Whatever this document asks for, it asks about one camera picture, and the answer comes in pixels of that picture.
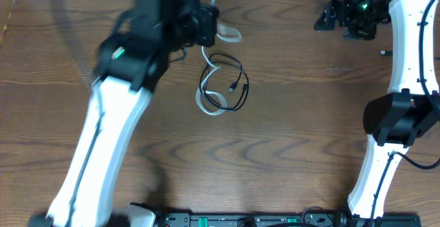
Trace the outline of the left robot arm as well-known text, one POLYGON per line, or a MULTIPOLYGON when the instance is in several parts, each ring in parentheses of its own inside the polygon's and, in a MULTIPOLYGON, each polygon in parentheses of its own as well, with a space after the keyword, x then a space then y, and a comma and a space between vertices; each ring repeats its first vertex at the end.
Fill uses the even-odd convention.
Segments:
POLYGON ((134 129, 168 69, 170 54, 211 47, 219 10, 201 0, 134 0, 98 48, 85 123, 67 176, 30 226, 154 226, 142 204, 116 210, 118 173, 134 129))

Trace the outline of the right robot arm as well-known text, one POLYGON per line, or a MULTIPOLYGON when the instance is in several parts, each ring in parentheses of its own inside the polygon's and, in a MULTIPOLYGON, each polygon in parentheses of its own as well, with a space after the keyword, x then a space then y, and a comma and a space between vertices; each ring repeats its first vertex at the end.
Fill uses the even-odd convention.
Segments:
POLYGON ((413 214, 389 215, 384 202, 409 148, 439 121, 439 84, 434 64, 435 14, 439 0, 330 0, 314 24, 317 31, 346 28, 351 39, 370 41, 381 23, 393 28, 392 73, 387 93, 363 115, 366 155, 350 192, 347 213, 334 226, 419 226, 413 214))

